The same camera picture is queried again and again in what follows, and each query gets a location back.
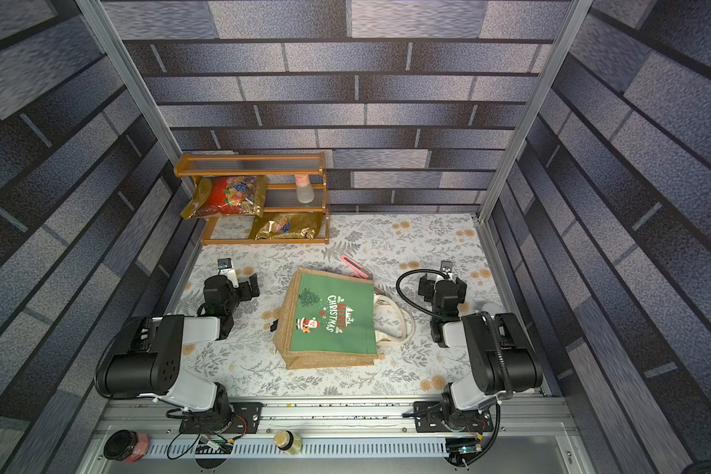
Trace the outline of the burlap green Christmas tote bag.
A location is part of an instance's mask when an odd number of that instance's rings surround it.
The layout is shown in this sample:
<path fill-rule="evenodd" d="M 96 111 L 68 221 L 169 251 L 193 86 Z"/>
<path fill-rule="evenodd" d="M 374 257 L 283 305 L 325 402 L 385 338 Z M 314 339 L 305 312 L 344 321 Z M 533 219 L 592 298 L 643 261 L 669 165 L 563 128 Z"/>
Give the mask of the burlap green Christmas tote bag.
<path fill-rule="evenodd" d="M 374 282 L 300 268 L 278 314 L 276 350 L 290 371 L 373 365 L 413 339 L 413 316 Z"/>

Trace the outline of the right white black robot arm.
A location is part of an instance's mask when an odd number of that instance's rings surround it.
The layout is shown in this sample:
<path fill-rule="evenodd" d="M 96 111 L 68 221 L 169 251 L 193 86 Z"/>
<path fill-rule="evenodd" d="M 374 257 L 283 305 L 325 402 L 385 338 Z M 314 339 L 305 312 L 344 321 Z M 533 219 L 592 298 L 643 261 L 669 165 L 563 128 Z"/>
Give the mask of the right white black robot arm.
<path fill-rule="evenodd" d="M 493 431 L 495 405 L 542 383 L 541 365 L 517 316 L 495 303 L 462 316 L 459 306 L 465 293 L 466 284 L 458 278 L 420 278 L 418 294 L 432 306 L 433 341 L 442 348 L 467 351 L 470 371 L 446 383 L 440 401 L 414 404 L 411 417 L 419 432 Z"/>

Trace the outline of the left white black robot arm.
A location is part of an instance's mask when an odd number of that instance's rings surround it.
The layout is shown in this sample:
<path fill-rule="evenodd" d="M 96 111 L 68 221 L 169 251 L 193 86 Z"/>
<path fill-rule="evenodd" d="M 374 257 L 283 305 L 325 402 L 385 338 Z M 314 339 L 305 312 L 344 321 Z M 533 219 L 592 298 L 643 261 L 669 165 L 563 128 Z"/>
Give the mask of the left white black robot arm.
<path fill-rule="evenodd" d="M 112 400 L 151 398 L 172 407 L 167 416 L 187 435 L 255 434 L 261 405 L 235 408 L 226 388 L 181 367 L 183 347 L 227 339 L 240 303 L 260 296 L 257 276 L 233 282 L 227 274 L 203 284 L 199 314 L 135 318 L 112 339 L 98 362 L 97 391 Z"/>

